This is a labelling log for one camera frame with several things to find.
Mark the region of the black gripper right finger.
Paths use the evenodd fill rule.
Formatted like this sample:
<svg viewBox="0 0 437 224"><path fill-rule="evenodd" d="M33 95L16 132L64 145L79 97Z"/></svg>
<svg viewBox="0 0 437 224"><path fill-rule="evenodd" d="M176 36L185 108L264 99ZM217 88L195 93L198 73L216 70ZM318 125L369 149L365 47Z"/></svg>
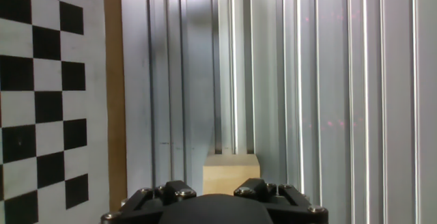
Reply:
<svg viewBox="0 0 437 224"><path fill-rule="evenodd" d="M249 178L234 191L234 197L261 204L273 223L328 224L328 210L311 204L305 194L289 184Z"/></svg>

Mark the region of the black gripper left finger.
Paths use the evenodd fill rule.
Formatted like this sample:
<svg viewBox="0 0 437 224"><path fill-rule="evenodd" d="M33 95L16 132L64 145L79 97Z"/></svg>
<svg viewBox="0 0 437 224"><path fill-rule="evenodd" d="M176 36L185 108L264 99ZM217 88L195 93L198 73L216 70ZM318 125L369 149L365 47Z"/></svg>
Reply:
<svg viewBox="0 0 437 224"><path fill-rule="evenodd" d="M196 191L181 180L170 181L154 188L141 188L126 199L119 210L103 214L100 223L158 223L167 206L196 196Z"/></svg>

